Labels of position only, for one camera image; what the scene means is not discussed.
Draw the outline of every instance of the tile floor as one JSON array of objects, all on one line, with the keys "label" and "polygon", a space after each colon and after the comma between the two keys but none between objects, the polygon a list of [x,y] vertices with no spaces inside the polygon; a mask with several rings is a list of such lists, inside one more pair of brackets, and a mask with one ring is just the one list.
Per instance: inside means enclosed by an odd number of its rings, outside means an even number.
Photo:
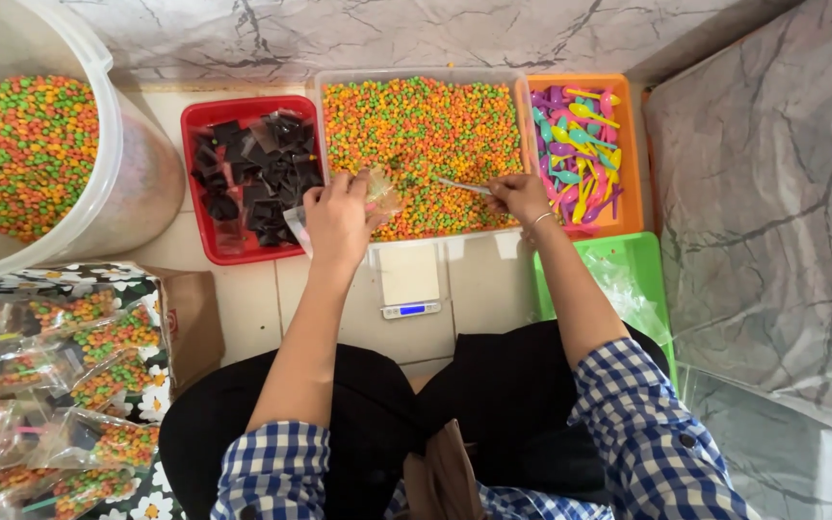
[{"label": "tile floor", "polygon": [[[632,91],[640,92],[640,85]],[[220,91],[126,92],[147,117],[182,150],[179,117],[192,103],[219,99],[303,94],[303,87],[246,88]],[[640,96],[633,100],[637,115],[645,229],[652,229],[650,188],[646,179],[646,141]],[[352,283],[340,324],[339,341],[379,351],[397,361],[409,377],[441,369],[450,361],[458,333],[505,332],[529,323],[533,310],[529,254],[518,231],[436,247],[443,309],[395,320],[381,315],[381,293],[376,271],[366,262]],[[214,272],[217,300],[224,327],[224,364],[277,348],[290,323],[307,281],[310,260],[302,255],[243,266],[215,266],[202,250],[201,238],[186,194],[171,227],[140,249],[120,255],[145,266]]]}]

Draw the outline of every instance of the green tray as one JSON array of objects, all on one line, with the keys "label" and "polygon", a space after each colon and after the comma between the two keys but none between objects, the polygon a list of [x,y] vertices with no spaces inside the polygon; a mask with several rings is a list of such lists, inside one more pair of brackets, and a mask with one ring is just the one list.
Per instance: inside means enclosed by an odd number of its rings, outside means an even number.
[{"label": "green tray", "polygon": [[[606,237],[588,241],[573,242],[580,254],[593,251],[599,256],[611,258],[620,266],[628,266],[634,273],[638,286],[647,300],[656,303],[656,313],[660,321],[669,330],[669,314],[666,313],[666,295],[663,287],[663,268],[660,266],[660,242],[650,232],[631,233],[618,237]],[[555,319],[554,304],[545,283],[545,271],[541,267],[538,252],[534,254],[535,292],[537,293],[535,309],[538,320]],[[666,360],[669,361],[669,375],[673,388],[676,384],[676,360],[673,357],[673,343],[660,345]]]}]

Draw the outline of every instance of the blue checkered sleeve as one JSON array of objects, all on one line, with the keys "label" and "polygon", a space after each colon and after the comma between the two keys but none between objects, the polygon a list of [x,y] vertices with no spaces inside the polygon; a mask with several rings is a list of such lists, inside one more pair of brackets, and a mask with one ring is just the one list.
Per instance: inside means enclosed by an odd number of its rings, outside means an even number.
[{"label": "blue checkered sleeve", "polygon": [[635,341],[603,345],[575,375],[571,422],[593,434],[618,520],[759,518],[733,491],[711,434]]},{"label": "blue checkered sleeve", "polygon": [[262,425],[227,448],[213,520],[324,517],[323,476],[329,470],[329,430],[299,422]]}]

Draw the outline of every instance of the shirt button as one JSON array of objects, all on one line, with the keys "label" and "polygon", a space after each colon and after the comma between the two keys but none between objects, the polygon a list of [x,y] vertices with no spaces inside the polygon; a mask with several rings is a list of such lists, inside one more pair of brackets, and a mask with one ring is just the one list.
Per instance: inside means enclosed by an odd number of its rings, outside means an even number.
[{"label": "shirt button", "polygon": [[247,505],[239,512],[239,520],[255,520],[255,508]]},{"label": "shirt button", "polygon": [[695,447],[695,437],[690,437],[684,433],[679,434],[679,442],[690,450]]}]

